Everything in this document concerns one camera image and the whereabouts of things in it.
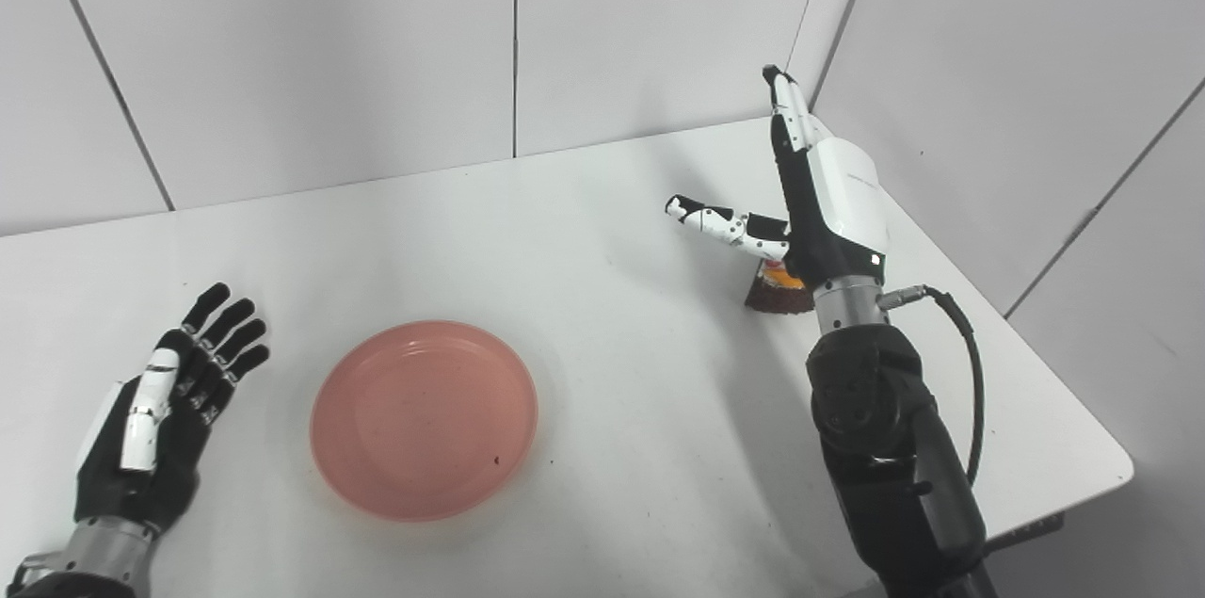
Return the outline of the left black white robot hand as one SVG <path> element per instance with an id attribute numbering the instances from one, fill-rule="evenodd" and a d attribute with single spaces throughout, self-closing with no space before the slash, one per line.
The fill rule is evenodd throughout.
<path id="1" fill-rule="evenodd" d="M 270 357 L 249 298 L 218 282 L 120 385 L 76 474 L 74 521 L 120 518 L 167 532 L 200 486 L 200 458 L 241 380 Z"/>

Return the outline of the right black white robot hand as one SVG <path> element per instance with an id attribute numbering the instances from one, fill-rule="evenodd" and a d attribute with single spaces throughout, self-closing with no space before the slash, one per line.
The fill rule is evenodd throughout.
<path id="1" fill-rule="evenodd" d="M 810 111 L 790 74 L 766 65 L 762 75 L 787 218 L 737 215 L 681 195 L 668 199 L 668 216 L 731 248 L 778 262 L 807 286 L 840 279 L 882 282 L 890 229 L 872 157 Z"/>

